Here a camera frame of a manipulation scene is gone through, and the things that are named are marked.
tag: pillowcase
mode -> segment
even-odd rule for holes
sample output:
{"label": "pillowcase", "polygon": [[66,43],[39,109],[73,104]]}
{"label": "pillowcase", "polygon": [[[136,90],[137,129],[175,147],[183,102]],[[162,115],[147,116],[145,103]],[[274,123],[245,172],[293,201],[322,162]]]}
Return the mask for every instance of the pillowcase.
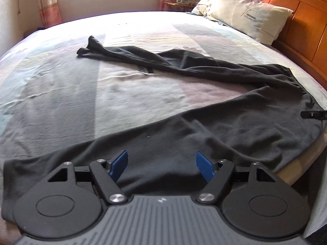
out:
{"label": "pillowcase", "polygon": [[192,13],[199,16],[204,16],[211,6],[211,0],[200,0],[200,2],[193,8]]}
{"label": "pillowcase", "polygon": [[233,28],[271,45],[282,31],[291,9],[274,6],[261,0],[212,0],[209,18],[225,22]]}

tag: carved headboard decoration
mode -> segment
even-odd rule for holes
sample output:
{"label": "carved headboard decoration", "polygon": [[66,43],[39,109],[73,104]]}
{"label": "carved headboard decoration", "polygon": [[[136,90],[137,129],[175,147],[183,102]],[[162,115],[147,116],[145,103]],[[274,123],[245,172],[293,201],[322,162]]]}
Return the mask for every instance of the carved headboard decoration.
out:
{"label": "carved headboard decoration", "polygon": [[273,46],[327,89],[327,0],[262,0],[294,11]]}

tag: nightstand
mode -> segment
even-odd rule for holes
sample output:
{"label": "nightstand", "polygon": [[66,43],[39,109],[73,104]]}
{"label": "nightstand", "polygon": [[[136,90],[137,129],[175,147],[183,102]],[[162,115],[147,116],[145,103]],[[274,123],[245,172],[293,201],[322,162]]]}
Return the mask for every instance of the nightstand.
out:
{"label": "nightstand", "polygon": [[176,2],[164,2],[164,4],[167,6],[169,11],[173,11],[173,12],[191,12],[192,9],[195,7],[192,5],[185,5]]}

